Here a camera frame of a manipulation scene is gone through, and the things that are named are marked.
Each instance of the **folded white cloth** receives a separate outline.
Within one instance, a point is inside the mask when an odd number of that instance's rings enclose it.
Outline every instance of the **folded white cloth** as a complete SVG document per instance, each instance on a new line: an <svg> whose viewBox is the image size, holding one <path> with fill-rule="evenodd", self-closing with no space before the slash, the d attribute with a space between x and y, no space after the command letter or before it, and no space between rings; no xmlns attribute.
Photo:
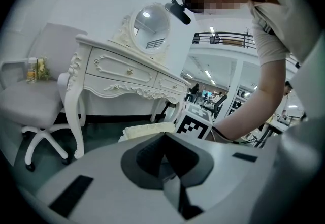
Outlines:
<svg viewBox="0 0 325 224"><path fill-rule="evenodd" d="M130 126L123 130L124 136L120 140L123 141L123 139L128 140L161 132L172 133L174 130L175 125L171 122Z"/></svg>

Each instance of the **dark floor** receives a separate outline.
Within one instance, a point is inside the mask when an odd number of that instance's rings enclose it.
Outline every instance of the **dark floor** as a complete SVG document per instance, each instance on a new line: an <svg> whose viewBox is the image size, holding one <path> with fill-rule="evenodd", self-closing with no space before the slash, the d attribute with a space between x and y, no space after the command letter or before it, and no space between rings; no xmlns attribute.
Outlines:
<svg viewBox="0 0 325 224"><path fill-rule="evenodd" d="M123 135L122 131L128 126L149 123L148 121L100 124L89 123L82 128L85 153L98 147L117 143L119 138ZM10 170L17 184L23 186L34 195L48 179L63 169L65 165L61 163L61 157L55 149L46 139L43 139L33 153L32 161L35 165L35 171L28 171L25 168L24 158L32 137L33 136L21 143L15 165L11 167ZM58 130L53 133L53 137L59 145L69 153L72 162L76 160L73 156L77 147L76 140L70 130Z"/></svg>

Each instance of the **white wall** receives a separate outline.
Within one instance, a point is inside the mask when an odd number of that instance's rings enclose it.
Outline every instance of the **white wall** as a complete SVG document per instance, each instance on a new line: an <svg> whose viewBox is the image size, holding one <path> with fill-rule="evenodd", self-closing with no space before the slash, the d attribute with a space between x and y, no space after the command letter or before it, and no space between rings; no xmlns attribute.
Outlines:
<svg viewBox="0 0 325 224"><path fill-rule="evenodd" d="M49 22L73 26L88 32L99 40L112 39L121 26L122 19L142 5L152 2L165 4L170 0L58 0ZM180 74L189 52L196 23L193 14L191 25L184 25L171 15L170 47L166 64L177 75ZM96 115L139 115L150 114L152 102L135 95L102 99L85 91L86 110Z"/></svg>
<svg viewBox="0 0 325 224"><path fill-rule="evenodd" d="M249 32L252 33L251 19L214 18L200 20L197 23L200 31L210 31L210 26L212 26L215 31L230 31L242 34L245 34L247 32L246 28L249 28Z"/></svg>
<svg viewBox="0 0 325 224"><path fill-rule="evenodd" d="M57 0L16 0L0 35L0 60L28 56Z"/></svg>

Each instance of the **person's arm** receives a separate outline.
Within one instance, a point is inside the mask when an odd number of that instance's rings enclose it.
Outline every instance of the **person's arm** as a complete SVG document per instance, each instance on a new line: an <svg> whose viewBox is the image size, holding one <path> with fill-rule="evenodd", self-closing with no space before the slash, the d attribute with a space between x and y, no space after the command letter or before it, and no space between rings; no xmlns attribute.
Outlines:
<svg viewBox="0 0 325 224"><path fill-rule="evenodd" d="M286 99L285 99L285 104L284 104L284 108L283 108L283 111L282 111L282 116L284 116L286 114L287 110L288 110L288 96L286 96Z"/></svg>
<svg viewBox="0 0 325 224"><path fill-rule="evenodd" d="M267 121L279 106L285 84L285 60L261 66L257 90L236 112L215 127L228 139L236 140Z"/></svg>
<svg viewBox="0 0 325 224"><path fill-rule="evenodd" d="M283 97L285 58L289 51L275 35L264 32L258 20L252 24L256 50L262 64L257 90L237 111L215 125L231 140L240 138L267 121Z"/></svg>

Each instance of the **person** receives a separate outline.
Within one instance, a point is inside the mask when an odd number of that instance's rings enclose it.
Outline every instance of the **person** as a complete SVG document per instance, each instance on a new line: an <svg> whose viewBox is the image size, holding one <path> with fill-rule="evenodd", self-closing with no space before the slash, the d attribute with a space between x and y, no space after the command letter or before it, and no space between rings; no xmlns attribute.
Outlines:
<svg viewBox="0 0 325 224"><path fill-rule="evenodd" d="M195 84L195 86L192 89L190 89L190 94L186 95L185 101L187 101L187 99L190 97L190 101L194 102L194 99L196 97L197 92L199 91L199 88L200 88L199 84L198 83Z"/></svg>
<svg viewBox="0 0 325 224"><path fill-rule="evenodd" d="M300 122L304 122L304 121L307 121L308 118L307 118L307 114L306 112L304 112L304 114L302 115L302 117L300 118Z"/></svg>
<svg viewBox="0 0 325 224"><path fill-rule="evenodd" d="M217 103L221 98L222 98L222 92L219 92L217 95L215 95L212 102Z"/></svg>
<svg viewBox="0 0 325 224"><path fill-rule="evenodd" d="M198 83L195 84L195 86L194 86L194 87L192 88L192 90L191 90L191 94L196 95L197 92L199 91L199 88L200 88L199 84L198 84Z"/></svg>
<svg viewBox="0 0 325 224"><path fill-rule="evenodd" d="M213 108L214 106L214 99L215 99L215 94L212 93L206 102L204 102L204 106L208 108Z"/></svg>
<svg viewBox="0 0 325 224"><path fill-rule="evenodd" d="M282 117L284 115L284 113L286 112L286 107L287 107L287 103L288 103L288 95L290 94L292 89L293 88L292 88L291 84L289 83L289 81L286 81L284 91L283 91L282 101L274 112L274 115L277 118Z"/></svg>
<svg viewBox="0 0 325 224"><path fill-rule="evenodd" d="M283 97L286 65L292 53L303 63L320 36L320 26L305 0L182 0L189 10L234 9L247 3L261 75L256 92L240 109L214 125L217 133L235 140L272 116Z"/></svg>

